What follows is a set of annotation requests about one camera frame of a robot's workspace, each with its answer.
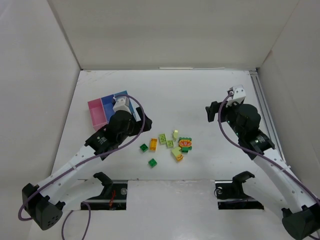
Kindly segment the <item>yellow orange long lego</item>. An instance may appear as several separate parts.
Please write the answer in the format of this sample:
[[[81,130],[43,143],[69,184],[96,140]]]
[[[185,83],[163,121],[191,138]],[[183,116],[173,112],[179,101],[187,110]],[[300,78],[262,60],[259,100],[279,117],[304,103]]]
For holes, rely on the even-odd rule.
[[[157,150],[158,140],[156,138],[151,138],[149,143],[149,150],[155,152]]]

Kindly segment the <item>dark green square lego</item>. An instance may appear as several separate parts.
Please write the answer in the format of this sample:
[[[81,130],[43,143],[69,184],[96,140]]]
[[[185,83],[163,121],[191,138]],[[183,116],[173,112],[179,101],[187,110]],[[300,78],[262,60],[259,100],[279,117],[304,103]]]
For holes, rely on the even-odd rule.
[[[142,152],[146,152],[149,149],[145,143],[143,143],[139,148]]]
[[[151,168],[154,168],[157,164],[158,164],[158,162],[154,158],[152,158],[151,160],[148,161],[148,165]]]

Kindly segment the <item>lime green small lego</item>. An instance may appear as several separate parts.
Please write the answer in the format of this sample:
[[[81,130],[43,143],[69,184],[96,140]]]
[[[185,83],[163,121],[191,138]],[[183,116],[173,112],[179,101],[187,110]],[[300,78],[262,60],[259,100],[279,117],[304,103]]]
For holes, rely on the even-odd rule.
[[[173,147],[174,147],[174,142],[173,142],[173,140],[167,140],[167,141],[166,141],[166,145],[167,145],[168,148],[173,148]]]

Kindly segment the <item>pale green curved lego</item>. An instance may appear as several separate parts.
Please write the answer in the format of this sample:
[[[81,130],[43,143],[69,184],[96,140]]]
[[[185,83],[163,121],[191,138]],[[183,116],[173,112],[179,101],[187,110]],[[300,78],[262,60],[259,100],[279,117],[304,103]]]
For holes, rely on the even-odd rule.
[[[179,135],[179,131],[178,130],[174,130],[173,134],[172,134],[172,138],[176,141]]]

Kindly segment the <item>orange flower oval lego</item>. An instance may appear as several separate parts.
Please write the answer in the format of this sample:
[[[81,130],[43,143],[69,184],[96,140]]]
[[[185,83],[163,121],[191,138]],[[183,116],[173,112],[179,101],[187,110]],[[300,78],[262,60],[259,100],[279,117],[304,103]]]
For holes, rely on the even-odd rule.
[[[192,147],[192,140],[189,138],[180,139],[178,141],[178,145],[181,148],[190,148],[190,147]]]

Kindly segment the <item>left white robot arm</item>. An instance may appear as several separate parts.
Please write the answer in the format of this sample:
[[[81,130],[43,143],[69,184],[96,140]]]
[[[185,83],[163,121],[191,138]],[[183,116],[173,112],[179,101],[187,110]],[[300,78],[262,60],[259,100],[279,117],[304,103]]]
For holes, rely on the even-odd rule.
[[[124,147],[123,142],[152,128],[152,120],[136,109],[140,120],[126,110],[117,110],[109,123],[97,130],[73,157],[46,179],[22,189],[22,203],[41,230],[53,227],[67,209],[78,208],[83,201],[107,195],[113,181],[94,168],[110,154]]]

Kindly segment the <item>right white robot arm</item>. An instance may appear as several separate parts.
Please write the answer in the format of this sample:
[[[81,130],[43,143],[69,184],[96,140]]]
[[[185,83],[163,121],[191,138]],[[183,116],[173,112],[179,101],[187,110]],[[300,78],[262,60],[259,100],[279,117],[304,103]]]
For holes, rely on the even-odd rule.
[[[320,232],[320,199],[293,174],[271,139],[260,129],[261,116],[255,106],[214,101],[205,107],[208,122],[218,118],[227,123],[238,138],[235,147],[243,150],[271,179],[287,205],[276,207],[281,222],[295,240],[313,238]]]

